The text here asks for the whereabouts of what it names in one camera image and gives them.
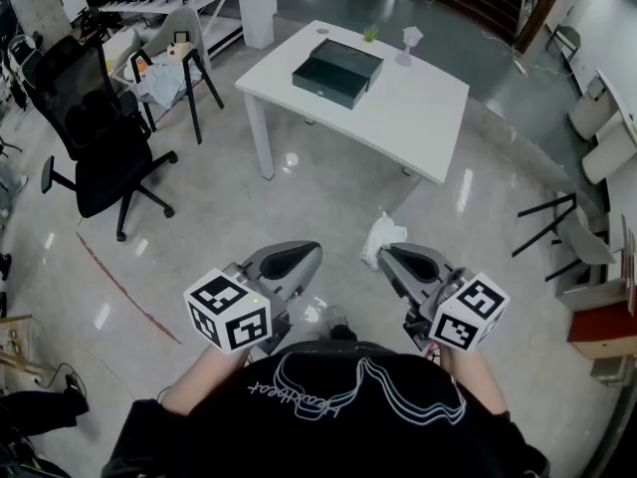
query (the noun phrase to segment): gray chair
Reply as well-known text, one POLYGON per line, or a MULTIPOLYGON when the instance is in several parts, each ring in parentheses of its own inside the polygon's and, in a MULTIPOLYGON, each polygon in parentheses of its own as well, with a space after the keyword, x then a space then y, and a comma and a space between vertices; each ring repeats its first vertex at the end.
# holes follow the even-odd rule
MULTIPOLYGON (((201 35, 201 28, 199 26, 199 16, 196 12, 194 12, 189 7, 183 6, 179 7, 172 11, 166 20, 163 22, 163 25, 157 32, 157 35, 152 38, 148 43, 146 43, 142 48, 130 57, 130 62, 132 65, 133 74, 135 76, 135 80, 139 83, 141 80, 139 76, 139 71, 137 69, 137 59, 141 57, 148 65, 152 64, 151 59, 159 55, 162 52, 165 52, 168 46, 174 41, 175 32, 187 32, 188 40, 190 43, 194 45, 193 50, 183 59, 183 69, 185 74, 186 81, 186 89, 180 91, 175 99, 173 100, 173 105, 175 105, 184 95, 188 96, 188 100, 190 102, 190 112, 192 113, 192 121, 195 126, 195 133, 197 135, 197 143, 201 143, 201 130, 199 129, 199 118, 197 117, 197 109, 195 107, 195 99, 192 92, 192 83, 190 80, 190 70, 188 68, 188 62, 192 59, 201 71, 201 75, 210 89, 212 96, 215 98, 219 108, 223 110, 224 105, 217 94, 217 91, 212 85, 212 81, 210 80, 210 74, 205 67, 203 59, 206 58, 208 52, 206 51, 206 47, 203 44, 203 38, 201 35)), ((150 128, 153 131, 156 131, 155 122, 152 118, 152 114, 150 113, 150 107, 148 103, 153 103, 153 100, 148 96, 143 96, 139 98, 142 102, 146 118, 148 119, 148 123, 150 128)))
POLYGON ((544 278, 545 281, 548 282, 581 263, 595 266, 613 264, 615 262, 610 248, 600 238, 600 236, 605 235, 605 232, 591 232, 588 229, 588 218, 586 218, 584 211, 580 207, 577 207, 577 199, 574 193, 557 193, 557 197, 552 202, 522 211, 518 214, 518 217, 527 216, 549 207, 553 208, 553 221, 527 241, 527 243, 515 250, 513 253, 514 257, 552 230, 557 234, 559 239, 554 239, 551 244, 563 244, 567 246, 577 256, 577 259, 548 275, 544 278), (563 204, 565 203, 568 203, 568 206, 564 209, 563 204))
POLYGON ((550 34, 550 37, 546 42, 546 46, 544 46, 545 51, 548 50, 548 47, 555 39, 559 40, 570 50, 570 55, 566 59, 567 62, 570 62, 579 51, 579 48, 581 48, 581 37, 579 37, 579 33, 572 27, 562 27, 561 25, 557 25, 553 33, 550 34))

